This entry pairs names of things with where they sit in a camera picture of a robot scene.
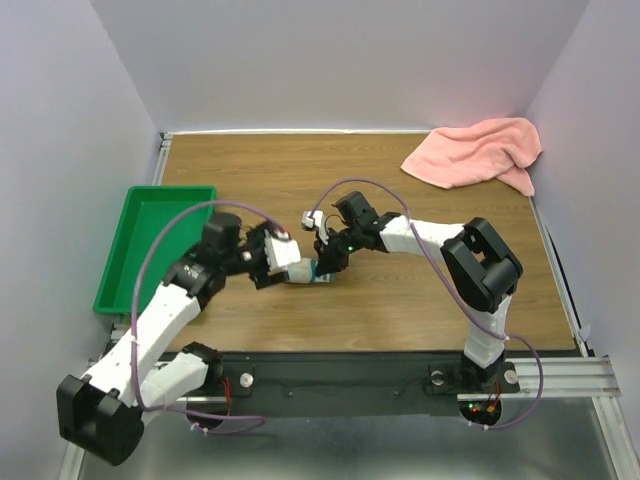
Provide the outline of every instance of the gray wall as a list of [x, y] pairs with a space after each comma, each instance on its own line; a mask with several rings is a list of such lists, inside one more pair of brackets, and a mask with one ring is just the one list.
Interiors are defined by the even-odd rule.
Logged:
[[88, 1], [2, 2], [0, 65], [0, 479], [51, 479], [55, 389], [104, 346], [92, 300], [157, 130]]
[[92, 0], [158, 128], [522, 115], [588, 0]]
[[640, 50], [637, 0], [593, 0], [528, 116], [545, 152], [533, 170], [591, 343], [613, 360], [640, 445]]

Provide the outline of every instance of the gray floor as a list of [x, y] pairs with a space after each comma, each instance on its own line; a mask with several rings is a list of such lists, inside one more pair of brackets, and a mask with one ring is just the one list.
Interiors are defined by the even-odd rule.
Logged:
[[[505, 405], [516, 415], [526, 404]], [[545, 400], [521, 425], [482, 432], [455, 418], [273, 419], [255, 433], [207, 437], [157, 419], [120, 467], [87, 456], [87, 480], [616, 478], [590, 399]]]

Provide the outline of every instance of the pink towel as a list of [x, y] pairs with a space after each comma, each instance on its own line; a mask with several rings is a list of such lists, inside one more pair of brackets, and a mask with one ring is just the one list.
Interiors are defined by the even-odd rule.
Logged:
[[525, 170], [540, 152], [540, 138], [525, 118], [497, 118], [469, 128], [436, 128], [407, 157], [402, 170], [441, 188], [490, 180], [534, 194]]

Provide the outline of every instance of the robotic arm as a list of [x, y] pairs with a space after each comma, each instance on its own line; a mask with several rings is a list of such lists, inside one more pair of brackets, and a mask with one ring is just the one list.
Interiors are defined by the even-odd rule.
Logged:
[[[363, 248], [423, 255], [406, 216], [395, 212], [378, 215], [360, 192], [344, 196], [334, 206], [346, 226], [339, 232], [327, 228], [321, 211], [302, 216], [303, 228], [316, 232], [317, 275], [344, 270], [349, 256]], [[447, 265], [458, 294], [478, 322], [504, 336], [507, 309], [522, 276], [522, 265], [491, 224], [482, 218], [464, 225], [417, 220], [413, 224], [432, 256]], [[479, 380], [486, 381], [495, 373], [503, 343], [471, 325], [463, 360], [471, 362]]]
[[[268, 222], [240, 241], [241, 220], [214, 213], [200, 242], [174, 263], [138, 319], [138, 378], [146, 406], [170, 405], [205, 381], [222, 378], [220, 354], [192, 343], [161, 370], [152, 368], [171, 340], [225, 286], [226, 277], [248, 273], [256, 289], [286, 280], [288, 265], [300, 261], [297, 243]], [[138, 445], [156, 415], [137, 405], [131, 375], [128, 331], [81, 378], [68, 375], [56, 392], [60, 435], [119, 465]]]

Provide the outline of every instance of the metal frame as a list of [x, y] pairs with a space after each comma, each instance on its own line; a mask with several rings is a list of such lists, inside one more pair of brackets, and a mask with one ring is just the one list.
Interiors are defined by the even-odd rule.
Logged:
[[[298, 130], [283, 131], [209, 131], [209, 132], [180, 132], [207, 133], [207, 134], [233, 134], [233, 133], [301, 133]], [[354, 131], [354, 130], [320, 130], [302, 133], [398, 133], [398, 131]], [[164, 170], [169, 157], [173, 134], [162, 133], [162, 143], [158, 154], [158, 161], [152, 180], [152, 185], [161, 185]], [[536, 203], [531, 199], [533, 210], [543, 245], [549, 259], [551, 270], [556, 281], [560, 299], [565, 310], [569, 328], [574, 336], [577, 348], [582, 355], [573, 358], [544, 358], [545, 387], [543, 396], [547, 398], [558, 397], [591, 397], [598, 417], [607, 449], [611, 456], [618, 478], [623, 480], [640, 479], [640, 466], [636, 456], [631, 437], [627, 429], [620, 403], [620, 396], [613, 367], [608, 358], [590, 357], [590, 352], [585, 339], [581, 336], [581, 325], [571, 302], [568, 285], [562, 274], [559, 260], [556, 256], [553, 242], [546, 228], [543, 218], [537, 209]], [[113, 330], [112, 340], [117, 341], [122, 335], [123, 329], [116, 326]], [[510, 359], [516, 364], [519, 372], [522, 391], [519, 394], [505, 394], [505, 397], [530, 398], [537, 387], [537, 368], [535, 362], [528, 358]], [[473, 395], [460, 395], [459, 400], [476, 399]], [[189, 402], [220, 401], [218, 397], [183, 397], [181, 400]], [[84, 451], [75, 445], [68, 444], [59, 475], [59, 480], [77, 480], [82, 474], [82, 462]]]

